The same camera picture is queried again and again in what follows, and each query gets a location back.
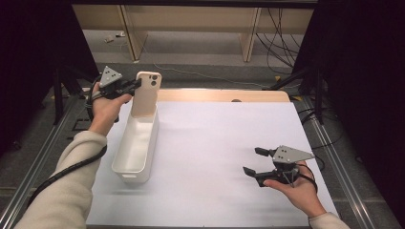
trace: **white plastic container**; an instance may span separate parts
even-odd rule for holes
[[[146,182],[149,179],[159,130],[158,108],[153,116],[132,117],[128,122],[113,161],[113,171],[124,182]]]

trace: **phone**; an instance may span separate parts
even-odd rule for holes
[[[131,116],[151,116],[156,110],[161,75],[160,73],[139,72],[137,79],[141,79],[141,85],[135,90]]]

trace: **forearm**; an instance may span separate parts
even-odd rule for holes
[[[311,218],[309,224],[312,229],[349,229],[345,222],[332,213]]]
[[[106,137],[82,132],[61,155],[54,174],[97,155]],[[100,160],[79,168],[42,191],[16,228],[85,228],[92,203],[92,186]]]

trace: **hand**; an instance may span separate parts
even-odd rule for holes
[[[99,90],[99,83],[95,84],[93,93]],[[115,99],[107,99],[104,97],[98,98],[93,101],[93,114],[94,119],[89,128],[89,131],[107,135],[117,119],[119,110],[122,104],[131,100],[130,94],[123,94]]]
[[[307,165],[305,161],[299,161],[297,164]],[[313,178],[308,168],[304,166],[298,167],[302,175]],[[326,213],[325,208],[316,195],[315,187],[304,178],[298,177],[294,182],[294,187],[273,179],[267,179],[263,184],[282,192],[296,208],[307,214],[309,218],[314,218]]]

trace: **gray floor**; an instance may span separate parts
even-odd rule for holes
[[[275,73],[269,66],[273,70],[283,73],[291,71],[291,68],[275,57],[267,58],[267,50],[258,39],[255,41],[251,61],[244,62],[238,35],[233,33],[150,32],[140,61],[134,63],[126,47],[126,38],[115,38],[115,41],[111,43],[104,42],[106,36],[115,36],[118,32],[84,31],[99,69],[102,70],[104,66],[108,65],[128,77],[134,76],[137,71],[160,72],[164,75],[163,88],[261,90],[263,87],[276,83],[275,76],[281,76],[282,78],[288,76],[287,74]],[[294,38],[300,43],[303,36],[294,35]],[[299,50],[299,47],[290,36],[285,36],[285,39],[289,48]],[[281,45],[280,39],[277,39],[277,44]],[[286,59],[284,51],[277,48],[274,48],[274,50]],[[89,85],[84,81],[80,81],[80,83],[83,87]],[[299,81],[292,82],[283,90],[288,92],[289,95],[299,95],[297,92],[298,84]],[[292,100],[297,112],[312,106],[311,96],[299,96],[298,98],[303,100]],[[32,124],[20,139],[22,148],[20,150],[10,149],[0,159],[1,211],[7,207],[15,189],[29,170],[35,156],[41,150],[42,144],[53,127],[52,92],[48,94],[43,103],[44,109],[37,111]],[[86,117],[86,113],[83,112],[83,101],[79,100],[77,104],[34,187],[51,174],[61,151],[76,133],[76,131],[72,131],[75,121],[78,118]],[[323,127],[330,137],[330,141],[335,141],[332,144],[333,150],[341,158],[354,191],[359,195],[361,203],[364,204],[367,213],[370,215],[374,228],[401,228],[368,176],[367,171],[361,162],[356,159],[355,150],[352,148],[351,142],[347,138],[327,98],[324,98],[323,106],[329,108],[323,112],[325,121]],[[302,112],[300,116],[304,117],[306,114],[307,112]],[[336,209],[340,217],[351,228],[364,228],[352,209],[351,200],[347,197],[345,189],[342,188],[341,180],[336,175],[330,153],[328,153],[327,148],[319,147],[325,142],[320,140],[319,133],[316,131],[317,123],[316,120],[310,119],[304,124],[304,129],[309,144],[312,148],[316,148],[313,149],[313,152],[325,161],[325,165],[320,161],[319,165],[324,167],[321,172]]]

